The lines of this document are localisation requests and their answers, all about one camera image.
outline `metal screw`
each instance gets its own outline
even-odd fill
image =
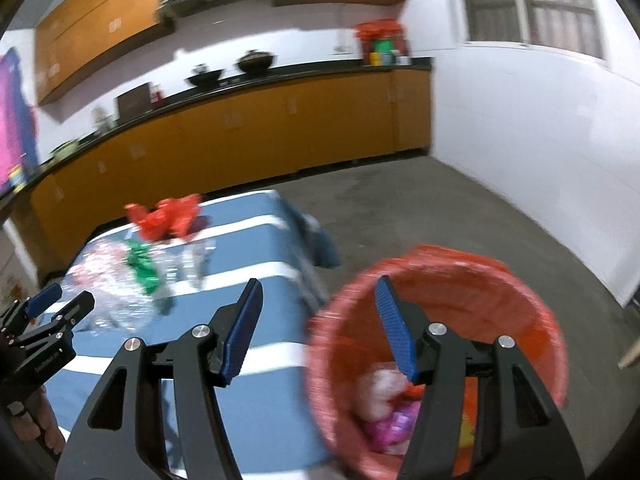
[[[447,327],[442,323],[431,323],[429,325],[429,332],[433,335],[445,335],[447,333]]]
[[[127,339],[124,342],[124,349],[128,350],[129,352],[137,350],[138,348],[140,348],[140,339],[138,339],[137,337],[132,337],[131,339]]]
[[[207,325],[198,325],[193,327],[193,330],[191,330],[191,335],[193,335],[194,337],[205,337],[209,335],[209,332],[211,332],[211,329]]]
[[[513,348],[514,346],[516,346],[516,342],[512,337],[509,337],[508,335],[501,335],[498,338],[498,345],[500,345],[502,348]]]

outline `window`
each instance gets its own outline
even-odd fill
[[[516,0],[466,0],[473,41],[522,41]]]
[[[471,41],[524,41],[602,57],[593,0],[465,2]],[[526,23],[519,23],[518,17]]]
[[[602,57],[593,0],[526,0],[531,43]]]

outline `human hand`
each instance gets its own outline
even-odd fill
[[[40,436],[40,428],[42,428],[47,447],[56,454],[61,453],[65,447],[65,437],[60,432],[60,428],[58,428],[56,415],[53,413],[53,409],[47,399],[44,386],[34,392],[24,403],[24,406],[34,417],[37,424],[28,420],[26,416],[12,417],[11,425],[18,438],[22,442],[35,440]]]

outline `countertop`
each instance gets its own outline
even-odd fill
[[[37,183],[44,179],[48,174],[55,173],[57,170],[66,166],[71,161],[75,160],[83,153],[92,150],[96,146],[100,145],[107,139],[113,136],[117,136],[130,128],[139,124],[145,123],[149,120],[158,118],[165,114],[177,112],[181,108],[196,104],[200,101],[213,100],[216,98],[225,97],[228,94],[234,92],[244,91],[251,88],[259,88],[261,86],[268,86],[285,81],[292,81],[295,79],[302,79],[313,76],[322,75],[338,75],[348,73],[370,73],[370,72],[390,72],[391,70],[431,70],[432,58],[431,57],[416,57],[412,59],[411,65],[393,65],[393,66],[364,66],[362,60],[348,59],[348,60],[336,60],[336,61],[320,61],[313,63],[301,63],[295,65],[279,66],[269,69],[269,71],[258,77],[249,77],[246,75],[236,75],[221,79],[218,86],[203,91],[199,88],[191,88],[183,92],[168,96],[164,99],[164,105],[157,110],[146,113],[132,121],[128,121],[124,124],[119,124],[116,128],[111,130],[108,134],[101,137],[96,137],[94,134],[88,136],[92,138],[88,142],[82,142],[78,149],[70,156],[58,162],[56,164],[50,164],[45,169],[40,167],[40,170],[36,175],[32,176],[26,186],[24,186],[18,193],[13,193],[9,190],[0,197],[0,210],[6,210],[7,206],[18,195],[24,194],[33,189]]]

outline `black bowl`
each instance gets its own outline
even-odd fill
[[[254,52],[241,57],[236,66],[248,75],[259,75],[267,72],[273,64],[275,56],[268,52]]]
[[[218,85],[218,79],[220,79],[221,74],[222,70],[212,70],[211,72],[192,75],[187,78],[187,81],[198,88],[215,88]]]

